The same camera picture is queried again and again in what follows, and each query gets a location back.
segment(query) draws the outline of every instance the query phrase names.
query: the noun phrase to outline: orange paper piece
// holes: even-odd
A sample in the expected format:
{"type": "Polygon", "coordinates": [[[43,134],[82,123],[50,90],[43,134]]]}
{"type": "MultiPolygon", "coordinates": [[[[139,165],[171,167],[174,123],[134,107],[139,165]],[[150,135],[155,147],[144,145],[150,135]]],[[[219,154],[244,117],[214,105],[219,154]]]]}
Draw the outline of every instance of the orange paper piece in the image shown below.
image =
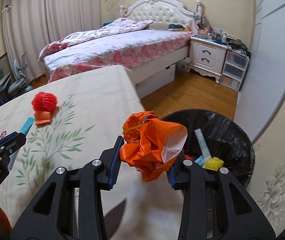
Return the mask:
{"type": "Polygon", "coordinates": [[[50,123],[51,122],[51,115],[50,112],[46,112],[46,111],[36,111],[35,114],[35,119],[36,125],[42,125],[42,124],[46,124],[46,123],[50,123]]]}
{"type": "Polygon", "coordinates": [[[149,182],[173,165],[186,141],[187,129],[161,121],[149,111],[132,114],[124,123],[123,134],[127,144],[120,150],[121,161],[135,166],[142,180],[149,182]]]}

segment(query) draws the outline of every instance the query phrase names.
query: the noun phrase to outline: beige curtain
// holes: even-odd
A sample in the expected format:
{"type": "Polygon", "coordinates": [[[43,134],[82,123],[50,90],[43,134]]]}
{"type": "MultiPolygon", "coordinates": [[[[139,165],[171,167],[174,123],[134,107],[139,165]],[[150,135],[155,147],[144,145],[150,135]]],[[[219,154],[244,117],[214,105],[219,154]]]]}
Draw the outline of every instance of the beige curtain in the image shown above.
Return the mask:
{"type": "Polygon", "coordinates": [[[33,80],[45,73],[38,62],[40,51],[50,43],[45,0],[4,0],[12,5],[3,12],[3,32],[10,64],[17,59],[20,64],[21,55],[25,52],[28,64],[27,74],[33,80]]]}
{"type": "Polygon", "coordinates": [[[51,41],[99,28],[99,0],[47,0],[46,8],[51,41]]]}

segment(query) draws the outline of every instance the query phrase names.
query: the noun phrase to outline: silver bolt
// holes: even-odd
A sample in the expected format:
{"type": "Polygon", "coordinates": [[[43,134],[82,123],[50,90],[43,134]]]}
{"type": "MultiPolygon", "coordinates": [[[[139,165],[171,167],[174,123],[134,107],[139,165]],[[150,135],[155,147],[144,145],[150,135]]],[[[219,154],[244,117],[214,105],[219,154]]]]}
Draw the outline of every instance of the silver bolt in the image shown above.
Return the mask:
{"type": "Polygon", "coordinates": [[[220,168],[219,170],[220,170],[220,172],[221,172],[222,174],[227,174],[227,173],[229,172],[228,169],[225,168],[225,167],[222,167],[222,168],[220,168]]]}
{"type": "Polygon", "coordinates": [[[94,166],[99,166],[101,163],[102,163],[101,160],[93,160],[92,161],[92,165],[94,165],[94,166]]]}
{"type": "Polygon", "coordinates": [[[57,174],[63,174],[65,172],[65,168],[63,167],[59,167],[57,170],[56,170],[56,173],[57,174]]]}
{"type": "Polygon", "coordinates": [[[185,164],[186,166],[191,166],[192,165],[192,161],[191,160],[184,160],[183,164],[185,164]]]}

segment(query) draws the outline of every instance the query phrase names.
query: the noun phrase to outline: black trash bag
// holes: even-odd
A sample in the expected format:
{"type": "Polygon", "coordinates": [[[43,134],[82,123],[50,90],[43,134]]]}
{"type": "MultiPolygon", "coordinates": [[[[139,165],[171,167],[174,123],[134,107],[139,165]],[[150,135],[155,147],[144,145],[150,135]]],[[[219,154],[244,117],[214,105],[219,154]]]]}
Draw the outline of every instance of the black trash bag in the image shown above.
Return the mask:
{"type": "Polygon", "coordinates": [[[197,159],[201,150],[194,130],[200,128],[212,157],[223,160],[224,167],[247,187],[255,166],[255,153],[246,133],[227,117],[208,110],[186,109],[162,118],[184,125],[188,136],[183,149],[197,159]]]}

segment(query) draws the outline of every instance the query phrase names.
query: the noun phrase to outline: red mesh ball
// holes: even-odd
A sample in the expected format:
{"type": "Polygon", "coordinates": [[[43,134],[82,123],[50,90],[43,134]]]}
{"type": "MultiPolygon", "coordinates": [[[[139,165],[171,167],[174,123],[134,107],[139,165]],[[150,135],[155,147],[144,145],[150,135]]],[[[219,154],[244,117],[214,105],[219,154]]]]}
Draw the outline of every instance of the red mesh ball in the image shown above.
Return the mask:
{"type": "Polygon", "coordinates": [[[32,100],[34,111],[54,112],[57,106],[57,98],[54,94],[39,92],[32,100]]]}

